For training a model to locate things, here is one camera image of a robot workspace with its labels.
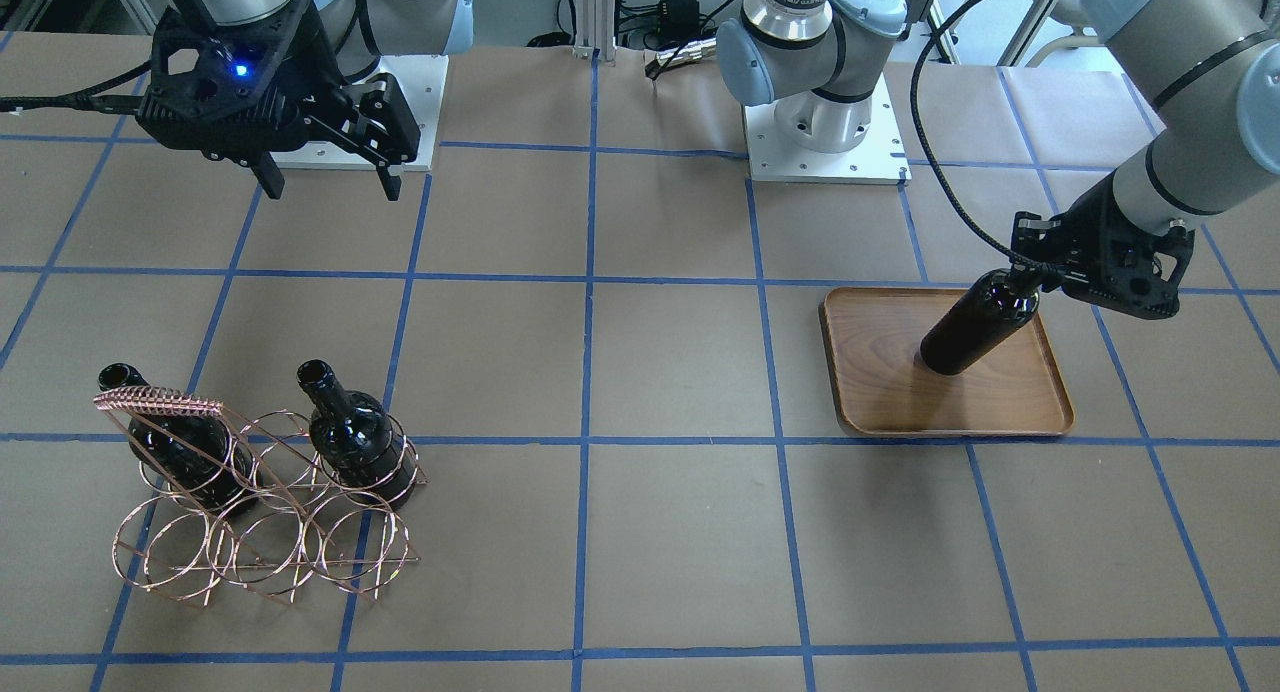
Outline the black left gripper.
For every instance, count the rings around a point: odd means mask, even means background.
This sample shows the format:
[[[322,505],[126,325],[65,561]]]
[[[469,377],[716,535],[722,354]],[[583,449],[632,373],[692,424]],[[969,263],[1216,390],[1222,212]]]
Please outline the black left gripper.
[[[1180,310],[1179,285],[1189,267],[1196,233],[1174,226],[1162,237],[1134,226],[1123,214],[1108,174],[1068,212],[1044,219],[1019,212],[1011,249],[1048,265],[1043,292],[1061,288],[1084,303],[1144,320],[1171,318]]]

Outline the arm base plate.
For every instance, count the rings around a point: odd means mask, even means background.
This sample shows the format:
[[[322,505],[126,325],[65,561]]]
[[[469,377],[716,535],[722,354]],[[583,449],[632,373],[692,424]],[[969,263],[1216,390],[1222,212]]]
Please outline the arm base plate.
[[[899,185],[911,180],[883,75],[869,98],[855,104],[804,92],[744,107],[742,122],[755,182]]]
[[[410,58],[381,58],[374,74],[362,82],[364,90],[384,90],[396,81],[397,95],[387,92],[389,110],[370,109],[379,122],[413,122],[417,151],[411,159],[396,159],[397,171],[433,171],[438,142],[440,113],[449,72],[449,58],[444,55],[410,55]],[[274,162],[285,171],[374,171],[375,165],[360,155],[339,148],[330,141],[310,141],[294,151],[275,151]]]

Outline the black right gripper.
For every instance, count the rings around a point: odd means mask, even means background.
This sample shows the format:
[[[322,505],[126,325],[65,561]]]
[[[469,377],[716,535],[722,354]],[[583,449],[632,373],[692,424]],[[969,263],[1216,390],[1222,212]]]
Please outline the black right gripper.
[[[340,72],[315,0],[169,0],[152,38],[138,122],[169,148],[250,165],[269,200],[285,177],[271,153],[330,141],[372,162],[385,200],[401,200],[417,151],[413,122],[379,122],[384,90]]]

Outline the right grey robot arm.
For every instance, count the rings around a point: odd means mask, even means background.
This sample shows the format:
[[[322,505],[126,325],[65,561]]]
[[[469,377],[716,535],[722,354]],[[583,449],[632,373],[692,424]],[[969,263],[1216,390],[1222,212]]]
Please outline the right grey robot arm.
[[[329,145],[394,201],[428,142],[392,64],[472,42],[472,0],[169,0],[134,118],[165,148],[250,169],[271,200],[278,155]]]

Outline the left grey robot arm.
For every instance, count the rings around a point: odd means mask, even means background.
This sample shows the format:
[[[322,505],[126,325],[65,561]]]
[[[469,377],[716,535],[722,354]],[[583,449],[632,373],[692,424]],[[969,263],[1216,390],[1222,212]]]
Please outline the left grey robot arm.
[[[1277,0],[1082,0],[1089,26],[1164,130],[1075,201],[1024,215],[995,283],[1138,318],[1178,313],[1196,232],[1277,182]],[[791,100],[794,139],[835,151],[820,115],[864,122],[905,0],[742,0],[716,35],[745,107]]]

